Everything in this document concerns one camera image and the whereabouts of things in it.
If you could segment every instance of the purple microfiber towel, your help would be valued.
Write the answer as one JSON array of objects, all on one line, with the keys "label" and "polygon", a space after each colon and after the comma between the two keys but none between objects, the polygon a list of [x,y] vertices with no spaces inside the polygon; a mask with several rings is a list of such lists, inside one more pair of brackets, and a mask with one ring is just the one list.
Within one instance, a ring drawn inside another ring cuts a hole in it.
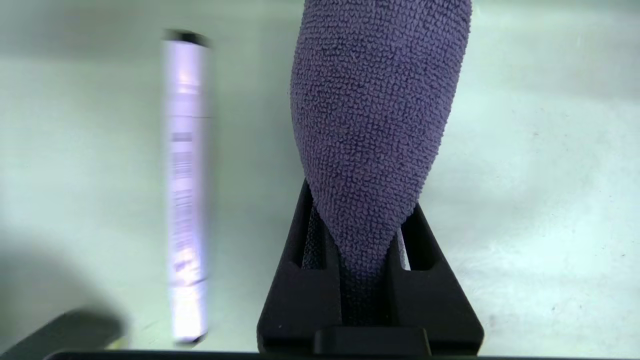
[{"label": "purple microfiber towel", "polygon": [[387,250],[438,153],[470,16],[470,0],[305,1],[291,111],[317,209],[308,242],[319,215],[340,254],[344,323],[378,322]]}]

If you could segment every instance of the black holder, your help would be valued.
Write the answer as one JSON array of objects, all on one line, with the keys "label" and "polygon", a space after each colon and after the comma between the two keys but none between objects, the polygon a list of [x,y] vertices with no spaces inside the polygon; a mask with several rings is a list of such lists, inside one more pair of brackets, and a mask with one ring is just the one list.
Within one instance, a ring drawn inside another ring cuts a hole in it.
[{"label": "black holder", "polygon": [[342,326],[339,255],[326,236],[324,264],[302,269],[313,198],[305,181],[289,236],[258,322],[262,353],[367,356],[474,356],[484,337],[419,205],[402,225],[411,270],[397,240],[386,267],[384,327]]}]

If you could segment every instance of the dark gray mesh fabric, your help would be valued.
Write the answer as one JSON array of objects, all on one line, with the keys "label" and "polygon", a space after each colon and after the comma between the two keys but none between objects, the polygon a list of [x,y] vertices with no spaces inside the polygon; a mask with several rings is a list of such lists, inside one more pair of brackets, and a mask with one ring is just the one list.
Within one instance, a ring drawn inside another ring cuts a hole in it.
[{"label": "dark gray mesh fabric", "polygon": [[387,250],[438,153],[470,15],[470,0],[305,3],[291,110],[340,252],[345,323],[377,322]]},{"label": "dark gray mesh fabric", "polygon": [[324,266],[324,229],[316,207],[311,209],[307,241],[302,256],[303,269],[322,269]]}]

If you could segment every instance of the table surface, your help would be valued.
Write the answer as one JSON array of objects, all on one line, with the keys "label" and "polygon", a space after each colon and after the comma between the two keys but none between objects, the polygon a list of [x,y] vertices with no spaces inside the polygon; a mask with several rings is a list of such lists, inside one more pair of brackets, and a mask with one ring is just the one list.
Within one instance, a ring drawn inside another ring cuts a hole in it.
[{"label": "table surface", "polygon": [[[0,350],[78,306],[173,348],[163,29],[210,37],[209,323],[255,351],[303,180],[289,113],[301,0],[0,4]],[[474,2],[420,203],[481,353],[640,357],[640,3]]]}]

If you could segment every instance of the white cylindrical tube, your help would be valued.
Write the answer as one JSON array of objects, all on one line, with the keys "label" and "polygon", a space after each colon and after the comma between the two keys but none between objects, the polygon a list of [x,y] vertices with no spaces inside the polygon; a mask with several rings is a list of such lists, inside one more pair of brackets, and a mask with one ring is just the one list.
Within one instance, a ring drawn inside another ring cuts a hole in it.
[{"label": "white cylindrical tube", "polygon": [[169,271],[173,337],[207,332],[204,267],[204,127],[207,120],[202,36],[171,31],[166,41]]}]

